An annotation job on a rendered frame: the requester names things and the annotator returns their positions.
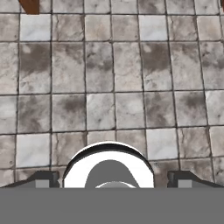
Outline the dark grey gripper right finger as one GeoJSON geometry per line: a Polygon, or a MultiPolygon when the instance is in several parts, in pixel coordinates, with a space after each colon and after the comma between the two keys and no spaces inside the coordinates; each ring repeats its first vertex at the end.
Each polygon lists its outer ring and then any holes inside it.
{"type": "Polygon", "coordinates": [[[221,188],[221,185],[201,179],[194,175],[191,171],[168,171],[167,178],[167,186],[171,188],[221,188]]]}

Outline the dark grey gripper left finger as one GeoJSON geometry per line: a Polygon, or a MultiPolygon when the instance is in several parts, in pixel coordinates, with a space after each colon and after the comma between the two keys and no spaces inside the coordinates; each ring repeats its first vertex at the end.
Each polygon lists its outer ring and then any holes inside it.
{"type": "Polygon", "coordinates": [[[28,179],[8,184],[7,187],[59,188],[58,171],[35,171],[28,179]]]}

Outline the white and black round object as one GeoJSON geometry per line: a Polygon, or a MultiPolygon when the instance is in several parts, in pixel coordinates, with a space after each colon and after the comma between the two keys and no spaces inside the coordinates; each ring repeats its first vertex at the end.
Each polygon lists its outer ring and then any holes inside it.
{"type": "Polygon", "coordinates": [[[63,174],[64,188],[153,188],[154,171],[134,147],[115,141],[92,143],[78,151],[63,174]]]}

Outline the brown wooden cabinet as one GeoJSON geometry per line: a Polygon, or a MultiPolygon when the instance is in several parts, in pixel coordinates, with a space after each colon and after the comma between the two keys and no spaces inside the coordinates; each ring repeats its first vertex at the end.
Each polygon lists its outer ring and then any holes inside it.
{"type": "Polygon", "coordinates": [[[28,15],[39,14],[39,0],[18,0],[18,1],[26,14],[28,15]]]}

